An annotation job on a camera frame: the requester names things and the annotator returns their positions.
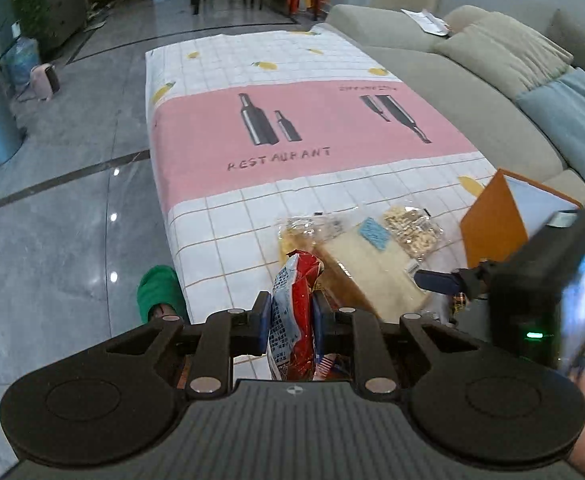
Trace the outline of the bagged sliced bread loaf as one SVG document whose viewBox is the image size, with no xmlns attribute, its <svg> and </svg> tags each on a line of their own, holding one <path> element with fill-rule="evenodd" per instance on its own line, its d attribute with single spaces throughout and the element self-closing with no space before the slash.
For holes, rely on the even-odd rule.
<svg viewBox="0 0 585 480">
<path fill-rule="evenodd" d="M 383 322 L 396 323 L 429 299 L 411 275 L 417 262 L 396 240 L 380 250 L 350 229 L 317 244 L 314 254 L 324 264 L 321 287 L 338 307 L 361 308 Z"/>
</svg>

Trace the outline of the orange cardboard storage box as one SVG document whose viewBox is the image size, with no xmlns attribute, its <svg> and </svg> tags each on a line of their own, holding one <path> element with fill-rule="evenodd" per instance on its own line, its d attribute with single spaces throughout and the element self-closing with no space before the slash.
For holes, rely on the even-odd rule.
<svg viewBox="0 0 585 480">
<path fill-rule="evenodd" d="M 460 220 L 468 266 L 506 260 L 555 212 L 580 208 L 581 203 L 562 192 L 498 169 Z"/>
</svg>

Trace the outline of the clear bag yellow snacks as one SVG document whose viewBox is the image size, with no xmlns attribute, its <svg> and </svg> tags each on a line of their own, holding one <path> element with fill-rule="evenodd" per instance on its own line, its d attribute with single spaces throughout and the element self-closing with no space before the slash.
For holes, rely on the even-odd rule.
<svg viewBox="0 0 585 480">
<path fill-rule="evenodd" d="M 312 214 L 280 221 L 276 226 L 279 263 L 285 264 L 291 252 L 313 252 L 316 245 L 343 231 L 344 221 L 339 214 Z"/>
</svg>

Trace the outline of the red white snack bag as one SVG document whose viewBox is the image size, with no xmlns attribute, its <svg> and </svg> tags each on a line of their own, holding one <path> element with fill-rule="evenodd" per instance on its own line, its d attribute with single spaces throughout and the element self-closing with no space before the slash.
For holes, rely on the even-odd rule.
<svg viewBox="0 0 585 480">
<path fill-rule="evenodd" d="M 320 382 L 335 363 L 315 349 L 312 294 L 323 270 L 317 257 L 295 250 L 275 276 L 266 356 L 276 380 Z"/>
</svg>

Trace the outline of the clear bag of peanuts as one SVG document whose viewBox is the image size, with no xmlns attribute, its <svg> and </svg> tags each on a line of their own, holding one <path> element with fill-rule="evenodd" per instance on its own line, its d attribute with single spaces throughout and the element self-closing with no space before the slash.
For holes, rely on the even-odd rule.
<svg viewBox="0 0 585 480">
<path fill-rule="evenodd" d="M 443 238 L 443 230 L 425 209 L 393 206 L 382 214 L 382 225 L 407 255 L 418 261 L 432 254 Z"/>
</svg>

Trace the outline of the green slipper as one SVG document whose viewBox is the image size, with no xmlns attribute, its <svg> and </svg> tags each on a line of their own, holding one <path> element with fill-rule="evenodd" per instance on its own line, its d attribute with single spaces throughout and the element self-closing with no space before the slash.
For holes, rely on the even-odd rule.
<svg viewBox="0 0 585 480">
<path fill-rule="evenodd" d="M 172 314 L 189 320 L 178 274 L 172 266 L 154 266 L 148 270 L 137 286 L 136 301 L 143 323 Z"/>
</svg>

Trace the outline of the beige fabric sofa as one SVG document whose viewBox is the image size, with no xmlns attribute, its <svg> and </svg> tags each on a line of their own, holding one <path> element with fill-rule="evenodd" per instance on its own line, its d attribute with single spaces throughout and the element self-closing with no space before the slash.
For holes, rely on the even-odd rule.
<svg viewBox="0 0 585 480">
<path fill-rule="evenodd" d="M 544 133 L 491 84 L 434 51 L 440 37 L 406 14 L 338 4 L 325 26 L 406 82 L 457 127 L 496 168 L 585 202 L 585 180 Z"/>
</svg>

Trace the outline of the light blue cushion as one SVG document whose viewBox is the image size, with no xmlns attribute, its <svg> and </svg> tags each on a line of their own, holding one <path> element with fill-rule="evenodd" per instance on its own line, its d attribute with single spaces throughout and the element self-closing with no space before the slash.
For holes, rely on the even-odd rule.
<svg viewBox="0 0 585 480">
<path fill-rule="evenodd" d="M 585 70 L 524 92 L 515 103 L 585 181 Z"/>
</svg>

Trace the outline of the beige cushion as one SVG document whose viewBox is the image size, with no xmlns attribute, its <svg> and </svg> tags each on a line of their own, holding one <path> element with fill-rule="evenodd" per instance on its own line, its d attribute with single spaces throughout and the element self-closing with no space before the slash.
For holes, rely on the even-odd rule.
<svg viewBox="0 0 585 480">
<path fill-rule="evenodd" d="M 509 100 L 571 70 L 573 55 L 501 12 L 461 6 L 447 17 L 452 36 L 433 47 Z"/>
</svg>

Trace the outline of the pink white patterned tablecloth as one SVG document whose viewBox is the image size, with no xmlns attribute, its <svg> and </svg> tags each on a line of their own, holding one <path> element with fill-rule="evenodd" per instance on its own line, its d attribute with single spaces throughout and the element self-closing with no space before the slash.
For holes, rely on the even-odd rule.
<svg viewBox="0 0 585 480">
<path fill-rule="evenodd" d="M 145 61 L 152 169 L 192 321 L 271 288 L 293 217 L 416 206 L 445 233 L 428 263 L 465 264 L 461 181 L 494 167 L 352 41 L 317 25 L 187 40 Z"/>
</svg>

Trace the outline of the papers on sofa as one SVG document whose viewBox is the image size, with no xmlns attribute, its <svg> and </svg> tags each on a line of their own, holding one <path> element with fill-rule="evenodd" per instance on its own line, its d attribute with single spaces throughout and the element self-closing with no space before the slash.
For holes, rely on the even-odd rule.
<svg viewBox="0 0 585 480">
<path fill-rule="evenodd" d="M 415 22 L 423 32 L 426 32 L 426 34 L 447 37 L 451 33 L 451 29 L 449 29 L 445 21 L 437 18 L 426 9 L 420 12 L 402 9 L 402 12 Z"/>
</svg>

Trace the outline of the pink small heater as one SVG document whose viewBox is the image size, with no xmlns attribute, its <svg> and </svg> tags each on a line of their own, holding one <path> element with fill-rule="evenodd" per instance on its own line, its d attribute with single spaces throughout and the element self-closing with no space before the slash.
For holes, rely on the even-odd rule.
<svg viewBox="0 0 585 480">
<path fill-rule="evenodd" d="M 39 100 L 53 99 L 60 90 L 60 82 L 54 66 L 44 63 L 33 67 L 30 71 L 30 88 Z"/>
</svg>

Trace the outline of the blue water jug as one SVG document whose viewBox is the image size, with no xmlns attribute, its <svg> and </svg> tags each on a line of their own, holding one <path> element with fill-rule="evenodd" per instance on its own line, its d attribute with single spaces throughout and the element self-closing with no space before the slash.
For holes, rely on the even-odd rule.
<svg viewBox="0 0 585 480">
<path fill-rule="evenodd" d="M 16 39 L 2 61 L 2 67 L 15 90 L 22 90 L 30 84 L 31 70 L 40 64 L 38 42 L 28 37 Z"/>
</svg>

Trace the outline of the dark cabinet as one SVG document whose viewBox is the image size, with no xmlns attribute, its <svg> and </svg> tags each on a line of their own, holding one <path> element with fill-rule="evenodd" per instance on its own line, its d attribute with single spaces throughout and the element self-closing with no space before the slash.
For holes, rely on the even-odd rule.
<svg viewBox="0 0 585 480">
<path fill-rule="evenodd" d="M 86 21 L 87 0 L 44 0 L 38 44 L 44 53 L 61 47 Z"/>
</svg>

